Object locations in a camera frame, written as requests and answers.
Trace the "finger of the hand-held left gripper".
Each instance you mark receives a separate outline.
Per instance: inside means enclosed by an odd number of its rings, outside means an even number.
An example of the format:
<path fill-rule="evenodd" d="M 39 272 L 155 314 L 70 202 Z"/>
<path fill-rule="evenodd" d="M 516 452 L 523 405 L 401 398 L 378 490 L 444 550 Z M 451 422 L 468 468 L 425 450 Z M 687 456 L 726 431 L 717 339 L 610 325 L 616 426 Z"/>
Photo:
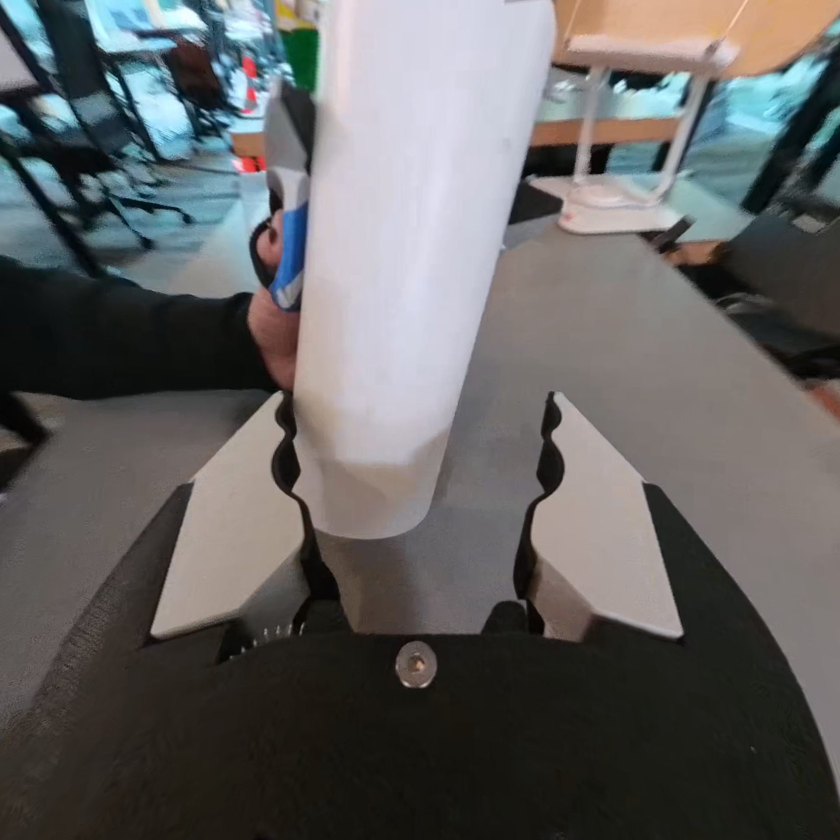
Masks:
<path fill-rule="evenodd" d="M 276 197 L 309 197 L 317 107 L 309 91 L 274 81 L 263 131 L 266 181 Z"/>

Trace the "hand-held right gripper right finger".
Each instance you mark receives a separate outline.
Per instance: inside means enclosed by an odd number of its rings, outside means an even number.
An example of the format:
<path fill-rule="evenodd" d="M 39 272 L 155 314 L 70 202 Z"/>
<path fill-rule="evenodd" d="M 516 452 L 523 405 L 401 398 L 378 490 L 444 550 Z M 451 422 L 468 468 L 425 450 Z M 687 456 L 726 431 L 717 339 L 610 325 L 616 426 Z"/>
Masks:
<path fill-rule="evenodd" d="M 648 484 L 568 397 L 551 392 L 537 478 L 513 566 L 528 631 L 579 643 L 608 623 L 684 636 Z"/>

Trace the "person's left forearm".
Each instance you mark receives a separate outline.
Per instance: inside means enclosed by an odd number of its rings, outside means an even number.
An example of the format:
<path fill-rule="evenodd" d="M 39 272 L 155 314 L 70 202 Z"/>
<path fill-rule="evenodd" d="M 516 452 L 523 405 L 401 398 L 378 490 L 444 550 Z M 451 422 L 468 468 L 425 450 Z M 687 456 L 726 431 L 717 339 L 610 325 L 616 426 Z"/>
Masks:
<path fill-rule="evenodd" d="M 168 295 L 1 259 L 2 393 L 76 401 L 278 386 L 247 325 L 251 295 Z"/>

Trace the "black office chair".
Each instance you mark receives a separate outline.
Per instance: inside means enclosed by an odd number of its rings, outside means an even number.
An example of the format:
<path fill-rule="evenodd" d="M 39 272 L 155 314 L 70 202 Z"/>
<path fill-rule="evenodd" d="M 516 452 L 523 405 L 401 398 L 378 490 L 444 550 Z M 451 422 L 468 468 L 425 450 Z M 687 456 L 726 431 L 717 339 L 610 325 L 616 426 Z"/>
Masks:
<path fill-rule="evenodd" d="M 196 139 L 213 136 L 229 144 L 231 105 L 207 48 L 182 35 L 173 40 L 175 46 L 164 61 Z"/>
<path fill-rule="evenodd" d="M 82 229 L 110 214 L 137 239 L 144 251 L 154 240 L 135 227 L 130 211 L 173 214 L 184 225 L 194 216 L 153 198 L 161 183 L 151 169 L 140 132 L 109 82 L 87 8 L 79 2 L 38 2 L 35 15 L 45 35 L 51 65 L 2 6 L 2 108 L 10 111 L 25 136 L 2 129 L 2 161 L 89 275 L 106 270 L 89 251 L 66 214 L 45 193 L 26 167 L 48 165 L 72 199 L 71 213 Z"/>

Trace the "person's left hand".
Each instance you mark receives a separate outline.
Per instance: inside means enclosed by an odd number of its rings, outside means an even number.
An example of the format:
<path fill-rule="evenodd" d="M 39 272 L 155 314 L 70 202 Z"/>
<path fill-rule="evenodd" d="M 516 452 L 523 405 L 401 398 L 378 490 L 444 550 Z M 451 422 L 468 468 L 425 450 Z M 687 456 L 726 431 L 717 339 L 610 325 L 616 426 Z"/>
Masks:
<path fill-rule="evenodd" d="M 274 383 L 293 391 L 298 360 L 301 314 L 278 308 L 267 289 L 259 288 L 248 305 L 247 326 Z"/>

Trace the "wooden book stand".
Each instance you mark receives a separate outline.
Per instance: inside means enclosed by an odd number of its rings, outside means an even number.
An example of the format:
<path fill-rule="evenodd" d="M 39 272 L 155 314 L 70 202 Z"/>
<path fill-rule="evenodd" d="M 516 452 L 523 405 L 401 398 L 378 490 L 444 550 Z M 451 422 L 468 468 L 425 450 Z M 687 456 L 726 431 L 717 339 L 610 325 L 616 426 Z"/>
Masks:
<path fill-rule="evenodd" d="M 555 58 L 589 73 L 572 175 L 533 185 L 559 191 L 557 225 L 569 234 L 635 235 L 678 223 L 667 199 L 711 84 L 797 60 L 838 17 L 838 2 L 576 1 L 555 2 L 554 11 Z M 689 77 L 674 138 L 648 192 L 623 176 L 592 174 L 597 112 L 615 70 Z"/>

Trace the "white cylindrical bottle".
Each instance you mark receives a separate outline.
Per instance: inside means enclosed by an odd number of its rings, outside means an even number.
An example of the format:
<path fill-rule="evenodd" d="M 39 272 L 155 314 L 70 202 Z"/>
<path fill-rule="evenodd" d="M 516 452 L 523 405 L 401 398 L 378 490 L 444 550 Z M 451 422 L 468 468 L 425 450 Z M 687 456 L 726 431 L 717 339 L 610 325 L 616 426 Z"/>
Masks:
<path fill-rule="evenodd" d="M 552 2 L 329 2 L 293 393 L 314 527 L 431 507 L 550 69 Z"/>

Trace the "green and yellow box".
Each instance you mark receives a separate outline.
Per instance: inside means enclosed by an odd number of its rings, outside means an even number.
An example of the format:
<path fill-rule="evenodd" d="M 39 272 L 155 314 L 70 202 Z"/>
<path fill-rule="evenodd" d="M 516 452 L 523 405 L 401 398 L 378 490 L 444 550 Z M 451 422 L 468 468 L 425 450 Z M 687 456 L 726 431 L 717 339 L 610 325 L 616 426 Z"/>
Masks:
<path fill-rule="evenodd" d="M 298 88 L 313 93 L 319 65 L 320 1 L 275 1 L 276 27 Z"/>

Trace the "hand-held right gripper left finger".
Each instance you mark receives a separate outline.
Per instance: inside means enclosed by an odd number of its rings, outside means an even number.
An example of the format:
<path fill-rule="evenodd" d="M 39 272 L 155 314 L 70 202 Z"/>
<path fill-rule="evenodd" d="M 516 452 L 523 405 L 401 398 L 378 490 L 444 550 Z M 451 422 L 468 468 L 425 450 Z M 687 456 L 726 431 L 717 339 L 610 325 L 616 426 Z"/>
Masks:
<path fill-rule="evenodd" d="M 235 639 L 300 631 L 315 601 L 340 600 L 306 503 L 291 396 L 272 395 L 194 476 L 150 626 L 154 640 L 210 627 Z"/>

